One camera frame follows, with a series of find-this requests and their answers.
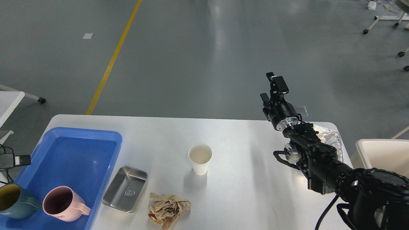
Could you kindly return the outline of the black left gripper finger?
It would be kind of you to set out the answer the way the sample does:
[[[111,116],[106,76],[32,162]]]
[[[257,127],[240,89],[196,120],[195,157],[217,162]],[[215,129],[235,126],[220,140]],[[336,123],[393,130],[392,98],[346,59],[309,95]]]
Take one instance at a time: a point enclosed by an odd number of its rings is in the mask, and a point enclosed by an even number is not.
[[[0,155],[0,168],[10,169],[17,166],[31,165],[30,155],[15,156],[13,153],[3,153]]]

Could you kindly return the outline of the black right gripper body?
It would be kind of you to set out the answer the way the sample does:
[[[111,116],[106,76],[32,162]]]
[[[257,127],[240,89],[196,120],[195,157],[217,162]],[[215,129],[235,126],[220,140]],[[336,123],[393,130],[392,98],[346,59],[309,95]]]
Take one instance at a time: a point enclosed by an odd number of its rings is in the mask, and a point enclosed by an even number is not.
[[[267,102],[267,120],[272,123],[277,131],[300,124],[300,116],[292,104],[280,99],[277,102]]]

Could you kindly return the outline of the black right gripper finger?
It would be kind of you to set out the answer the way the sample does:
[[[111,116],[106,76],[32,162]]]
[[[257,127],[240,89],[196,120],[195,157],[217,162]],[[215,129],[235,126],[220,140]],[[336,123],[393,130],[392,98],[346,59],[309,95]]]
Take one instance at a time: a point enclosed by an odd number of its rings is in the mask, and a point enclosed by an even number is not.
[[[276,76],[273,72],[266,73],[270,82],[270,104],[278,104],[289,93],[288,86],[282,76]]]
[[[267,93],[261,93],[260,97],[261,97],[261,99],[263,101],[262,111],[263,111],[265,117],[267,118],[267,120],[270,122],[271,119],[270,119],[269,114],[270,114],[270,110],[271,110],[271,100],[270,100]]]

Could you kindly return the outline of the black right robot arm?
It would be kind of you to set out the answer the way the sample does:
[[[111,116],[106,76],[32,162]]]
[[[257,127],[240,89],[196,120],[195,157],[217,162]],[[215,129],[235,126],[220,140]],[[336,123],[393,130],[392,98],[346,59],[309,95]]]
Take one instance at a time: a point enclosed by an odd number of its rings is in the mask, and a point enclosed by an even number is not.
[[[284,96],[289,89],[282,76],[266,73],[270,93],[260,95],[263,113],[276,131],[289,139],[273,156],[299,170],[308,189],[322,195],[335,193],[318,219],[315,229],[336,205],[342,221],[352,230],[407,230],[409,224],[408,178],[384,169],[352,169],[338,160],[336,147],[323,143],[312,123],[304,122]]]

